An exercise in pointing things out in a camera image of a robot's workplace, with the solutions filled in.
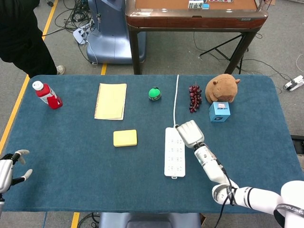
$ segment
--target green ball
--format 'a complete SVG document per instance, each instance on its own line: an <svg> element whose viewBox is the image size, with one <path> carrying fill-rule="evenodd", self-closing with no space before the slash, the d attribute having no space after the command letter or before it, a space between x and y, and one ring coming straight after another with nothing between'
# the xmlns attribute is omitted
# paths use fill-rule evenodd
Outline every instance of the green ball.
<svg viewBox="0 0 304 228"><path fill-rule="evenodd" d="M149 99L152 101L157 101L162 96L161 91L157 87L153 87L149 90Z"/></svg>

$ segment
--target gray carpet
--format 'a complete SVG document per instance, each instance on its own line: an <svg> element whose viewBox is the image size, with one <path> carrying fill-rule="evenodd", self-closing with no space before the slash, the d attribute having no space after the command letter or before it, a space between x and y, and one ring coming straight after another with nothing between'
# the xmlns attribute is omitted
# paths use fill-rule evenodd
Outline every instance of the gray carpet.
<svg viewBox="0 0 304 228"><path fill-rule="evenodd" d="M73 0L65 1L72 6ZM57 27L54 18L65 10L63 2L59 1L49 32ZM255 38L249 47L245 58L262 60L272 65L276 70L295 78L300 72L295 66L297 56L304 53L304 4L288 0L276 0L276 5L269 8L269 18L259 32L262 39ZM35 10L38 17L39 27L44 28L50 7L41 1ZM201 49L209 49L223 41L235 36L233 33L195 33L197 45ZM211 55L205 55L202 60L198 59L200 53L193 44L193 33L154 32L148 34L147 58L143 64L144 74L218 74L222 73L227 66L227 61L217 61ZM101 65L89 64L75 44L71 34L61 31L46 38L46 44L56 64L64 64L67 74L99 74ZM227 55L232 53L236 43L231 43L221 48ZM304 58L299 62L304 68ZM244 61L243 68L249 71L258 71L265 75L275 72L264 64L255 61ZM130 65L108 65L107 74L132 74ZM0 61L0 135L18 96L19 90L25 78L25 74L16 69L12 64ZM272 76L277 87L282 88L286 83L279 75ZM304 86L293 91L283 91L279 95L287 120L289 131L292 134L304 135ZM4 212L0 220L1 228L40 228L44 223L44 212ZM73 213L54 212L48 213L46 228L69 228ZM218 215L206 215L206 227L214 226ZM219 227L226 228L260 228L274 227L278 225L269 215L231 215L224 214Z"/></svg>

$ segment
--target person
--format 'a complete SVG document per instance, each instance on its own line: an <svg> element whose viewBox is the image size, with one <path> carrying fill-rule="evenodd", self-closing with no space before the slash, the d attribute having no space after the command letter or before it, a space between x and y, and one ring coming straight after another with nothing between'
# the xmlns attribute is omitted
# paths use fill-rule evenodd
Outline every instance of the person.
<svg viewBox="0 0 304 228"><path fill-rule="evenodd" d="M34 8L39 0L0 0L0 58L13 63L30 78L64 74L55 66L38 28Z"/></svg>

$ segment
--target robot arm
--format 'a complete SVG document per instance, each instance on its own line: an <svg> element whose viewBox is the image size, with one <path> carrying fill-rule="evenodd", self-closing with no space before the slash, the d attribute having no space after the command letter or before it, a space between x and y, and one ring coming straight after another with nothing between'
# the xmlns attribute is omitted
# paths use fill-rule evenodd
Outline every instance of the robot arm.
<svg viewBox="0 0 304 228"><path fill-rule="evenodd" d="M275 192L252 187L239 188L229 179L226 170L216 156L204 143L204 135L194 120L176 126L188 148L194 149L194 155L205 173L213 182L219 183L212 189L212 197L218 204L240 205L275 216L282 227L300 228L304 224L304 181L290 181L283 185L281 196Z"/></svg>
<svg viewBox="0 0 304 228"><path fill-rule="evenodd" d="M4 207L4 198L2 195L7 192L11 186L26 181L33 170L28 170L23 176L13 179L13 168L17 161L21 164L25 164L25 160L22 157L23 154L28 154L27 150L19 150L14 154L8 153L0 159L0 217L2 209Z"/></svg>

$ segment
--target yellow notebook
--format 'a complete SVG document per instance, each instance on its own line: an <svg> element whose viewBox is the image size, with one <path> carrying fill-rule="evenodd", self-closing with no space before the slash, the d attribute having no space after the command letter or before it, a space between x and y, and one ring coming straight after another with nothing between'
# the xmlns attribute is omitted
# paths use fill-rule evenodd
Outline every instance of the yellow notebook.
<svg viewBox="0 0 304 228"><path fill-rule="evenodd" d="M95 119L123 120L127 84L99 84Z"/></svg>

